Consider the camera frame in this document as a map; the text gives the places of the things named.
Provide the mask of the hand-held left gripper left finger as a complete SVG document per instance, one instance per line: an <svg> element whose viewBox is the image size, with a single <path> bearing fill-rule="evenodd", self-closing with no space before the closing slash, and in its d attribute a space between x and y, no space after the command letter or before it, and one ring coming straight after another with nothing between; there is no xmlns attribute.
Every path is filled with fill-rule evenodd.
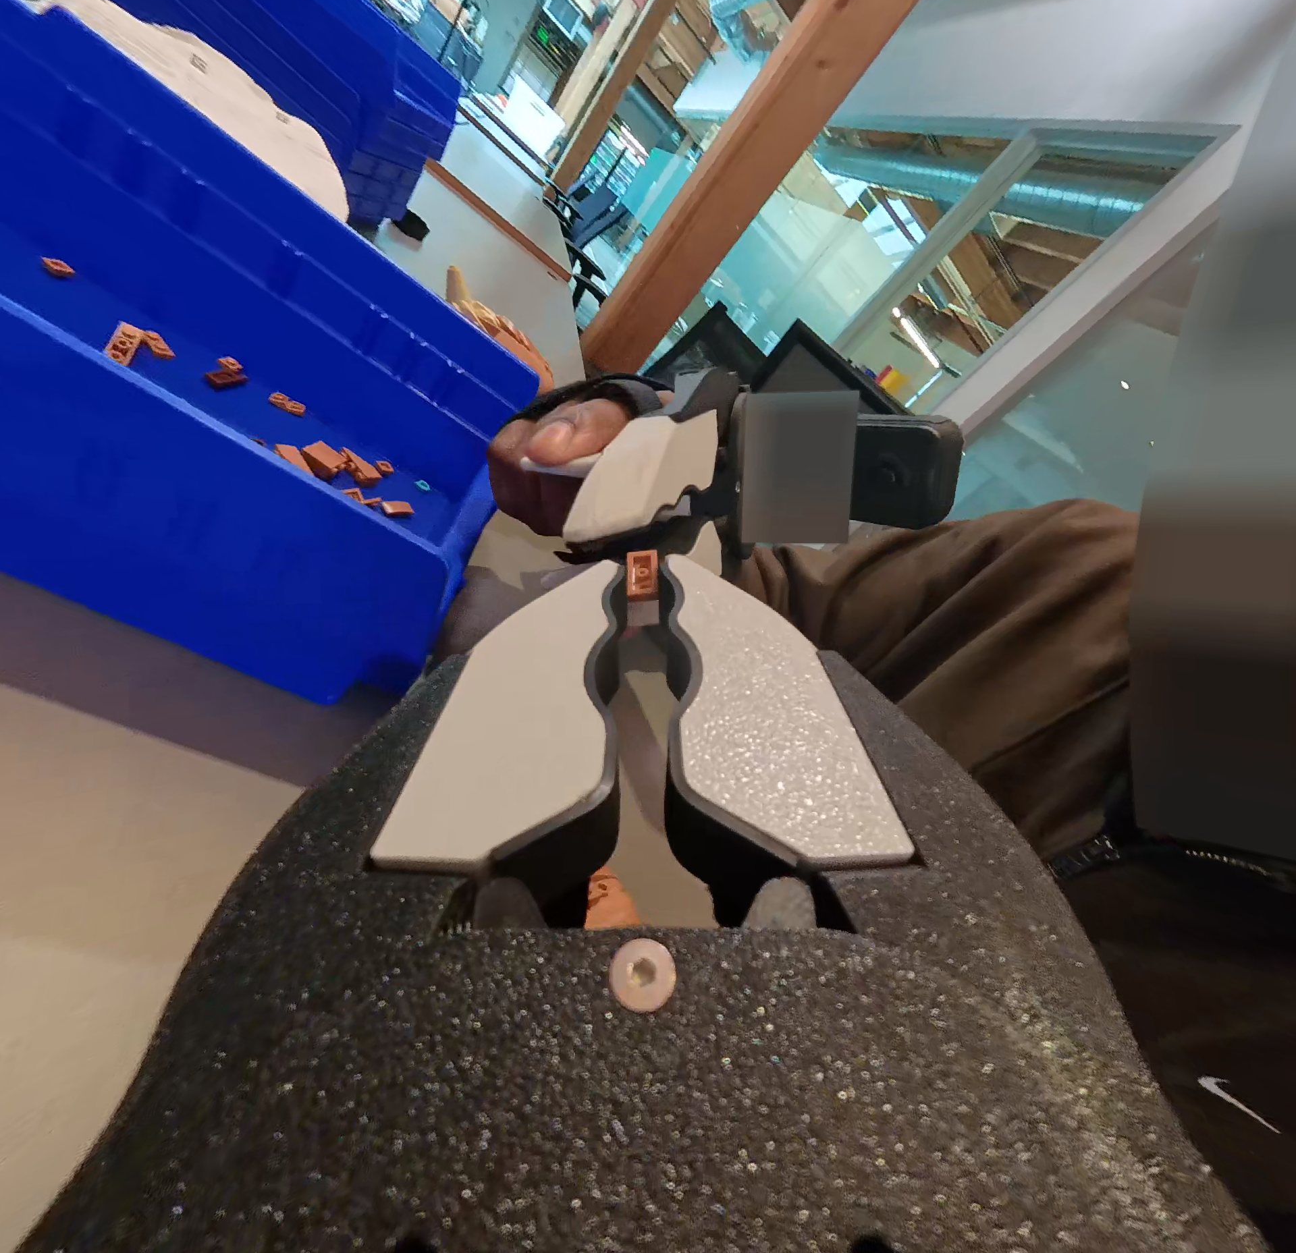
<svg viewBox="0 0 1296 1253"><path fill-rule="evenodd" d="M386 872L583 881L617 840L619 566L580 570L465 657L370 849Z"/></svg>

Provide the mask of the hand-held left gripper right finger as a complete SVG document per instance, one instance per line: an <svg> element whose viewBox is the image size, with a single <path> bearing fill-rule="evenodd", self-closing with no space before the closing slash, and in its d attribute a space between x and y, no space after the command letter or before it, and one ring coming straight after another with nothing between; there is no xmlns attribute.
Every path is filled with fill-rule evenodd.
<svg viewBox="0 0 1296 1253"><path fill-rule="evenodd" d="M665 599L680 800L801 870L910 864L916 846L816 646L689 558L667 558Z"/></svg>

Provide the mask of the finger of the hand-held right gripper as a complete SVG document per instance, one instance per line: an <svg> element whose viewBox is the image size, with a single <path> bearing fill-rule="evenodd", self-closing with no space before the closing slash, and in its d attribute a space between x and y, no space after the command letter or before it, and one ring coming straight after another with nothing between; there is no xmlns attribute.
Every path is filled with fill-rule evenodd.
<svg viewBox="0 0 1296 1253"><path fill-rule="evenodd" d="M564 542L588 546L646 530L689 493L711 487L717 454L716 414L632 420L579 485Z"/></svg>

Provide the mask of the pile of brown bricks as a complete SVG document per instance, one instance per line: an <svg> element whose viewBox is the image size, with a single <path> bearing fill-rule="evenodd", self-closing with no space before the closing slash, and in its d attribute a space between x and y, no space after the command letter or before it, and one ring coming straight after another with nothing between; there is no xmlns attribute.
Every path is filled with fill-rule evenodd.
<svg viewBox="0 0 1296 1253"><path fill-rule="evenodd" d="M433 515L427 478L392 457L395 429L365 420L374 400L355 359L315 323L186 265L91 266L87 248L52 245L36 257L28 306L106 362L400 527Z"/></svg>

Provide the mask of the blue plastic bin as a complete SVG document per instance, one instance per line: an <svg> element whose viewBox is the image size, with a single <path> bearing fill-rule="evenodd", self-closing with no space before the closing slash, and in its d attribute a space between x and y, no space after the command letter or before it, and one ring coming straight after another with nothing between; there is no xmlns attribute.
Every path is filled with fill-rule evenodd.
<svg viewBox="0 0 1296 1253"><path fill-rule="evenodd" d="M333 705L421 670L538 378L72 14L3 0L3 573ZM355 359L433 515L400 527L28 306L40 245L251 284Z"/></svg>

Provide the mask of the grey desk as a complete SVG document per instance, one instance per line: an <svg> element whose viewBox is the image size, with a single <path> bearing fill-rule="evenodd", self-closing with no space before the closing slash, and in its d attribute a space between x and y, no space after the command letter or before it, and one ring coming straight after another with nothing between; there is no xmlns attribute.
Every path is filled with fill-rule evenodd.
<svg viewBox="0 0 1296 1253"><path fill-rule="evenodd" d="M2 1246L128 1091L269 830L388 714L310 702L3 578Z"/></svg>

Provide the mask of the black computer monitor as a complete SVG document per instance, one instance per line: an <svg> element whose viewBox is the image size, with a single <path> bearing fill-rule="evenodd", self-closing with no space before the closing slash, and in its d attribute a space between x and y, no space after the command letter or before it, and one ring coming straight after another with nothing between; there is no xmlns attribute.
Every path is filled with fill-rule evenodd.
<svg viewBox="0 0 1296 1253"><path fill-rule="evenodd" d="M713 305L644 375L673 388L682 376L700 370L732 372L753 393L850 390L862 414L910 415L868 370L840 356L799 320L764 354L725 305Z"/></svg>

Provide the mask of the wooden ceiling beam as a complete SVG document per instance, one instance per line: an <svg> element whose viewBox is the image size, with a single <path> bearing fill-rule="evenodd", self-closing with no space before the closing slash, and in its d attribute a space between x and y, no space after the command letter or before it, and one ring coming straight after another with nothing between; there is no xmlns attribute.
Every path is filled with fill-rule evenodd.
<svg viewBox="0 0 1296 1253"><path fill-rule="evenodd" d="M580 338L640 370L920 0L805 0Z"/></svg>

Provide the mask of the stack of blue bins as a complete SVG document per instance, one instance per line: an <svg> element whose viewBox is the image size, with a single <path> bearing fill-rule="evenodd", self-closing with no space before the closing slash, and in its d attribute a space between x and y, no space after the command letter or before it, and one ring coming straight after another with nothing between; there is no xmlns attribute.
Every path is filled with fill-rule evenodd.
<svg viewBox="0 0 1296 1253"><path fill-rule="evenodd" d="M368 0L112 0L197 36L322 138L354 226L406 218L449 144L461 81Z"/></svg>

